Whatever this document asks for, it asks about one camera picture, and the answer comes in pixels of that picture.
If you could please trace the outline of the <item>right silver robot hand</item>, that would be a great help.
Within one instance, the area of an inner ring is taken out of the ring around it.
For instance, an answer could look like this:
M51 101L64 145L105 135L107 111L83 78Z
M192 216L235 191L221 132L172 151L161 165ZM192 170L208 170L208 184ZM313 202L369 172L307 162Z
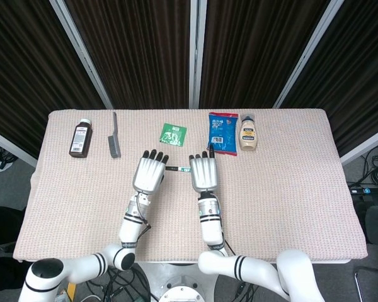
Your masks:
M209 145L209 151L202 154L190 155L192 186L198 193L215 191L218 187L217 161L214 145Z

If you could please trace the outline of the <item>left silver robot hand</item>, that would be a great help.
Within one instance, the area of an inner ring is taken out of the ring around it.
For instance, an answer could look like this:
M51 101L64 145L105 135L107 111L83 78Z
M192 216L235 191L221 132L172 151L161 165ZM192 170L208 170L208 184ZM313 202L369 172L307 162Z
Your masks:
M155 194L163 181L168 159L168 155L156 149L145 150L133 178L133 188L140 193Z

